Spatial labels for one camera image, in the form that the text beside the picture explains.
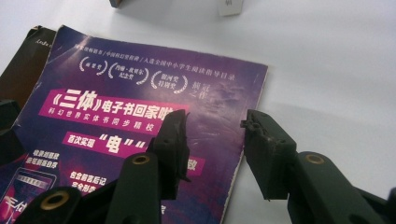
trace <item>purple magazine cover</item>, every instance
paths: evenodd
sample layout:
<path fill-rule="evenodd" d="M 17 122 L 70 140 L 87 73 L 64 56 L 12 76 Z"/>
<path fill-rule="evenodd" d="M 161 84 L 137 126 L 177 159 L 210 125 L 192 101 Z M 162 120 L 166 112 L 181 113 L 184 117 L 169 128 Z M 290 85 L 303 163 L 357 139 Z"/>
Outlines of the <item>purple magazine cover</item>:
<path fill-rule="evenodd" d="M 40 192 L 90 193 L 145 151 L 164 116 L 186 109 L 188 178 L 163 223 L 220 223 L 242 156 L 240 120 L 256 108 L 267 66 L 106 40 L 59 29 L 41 78 L 13 126 L 26 155 L 0 167 L 0 223 Z"/>

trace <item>magazine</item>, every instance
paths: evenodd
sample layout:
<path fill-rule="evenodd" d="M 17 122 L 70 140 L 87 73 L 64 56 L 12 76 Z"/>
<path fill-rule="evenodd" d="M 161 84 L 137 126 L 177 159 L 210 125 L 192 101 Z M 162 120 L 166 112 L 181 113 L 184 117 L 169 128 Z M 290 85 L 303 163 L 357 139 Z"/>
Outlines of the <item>magazine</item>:
<path fill-rule="evenodd" d="M 12 174 L 0 186 L 0 223 L 47 189 L 85 195 L 117 179 L 123 159 L 146 151 L 165 115 L 179 109 L 190 113 L 191 182 L 180 183 L 175 201 L 162 201 L 162 221 L 220 223 L 243 155 L 239 123 L 256 108 L 266 72 L 260 63 L 62 26 L 13 126 L 26 155 L 0 167 L 0 176 Z"/>

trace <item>white table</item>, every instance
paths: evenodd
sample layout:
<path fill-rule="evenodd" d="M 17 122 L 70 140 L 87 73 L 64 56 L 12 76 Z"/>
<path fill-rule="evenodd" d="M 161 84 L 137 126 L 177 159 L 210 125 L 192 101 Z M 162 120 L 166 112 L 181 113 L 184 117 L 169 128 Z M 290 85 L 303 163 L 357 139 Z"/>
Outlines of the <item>white table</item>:
<path fill-rule="evenodd" d="M 213 0 L 2 1 L 0 71 L 35 25 L 191 49 L 269 65 L 259 109 L 299 151 L 332 159 L 382 198 L 396 187 L 396 3 L 246 0 L 221 17 Z M 262 199 L 243 160 L 224 223 L 290 223 L 285 201 Z"/>

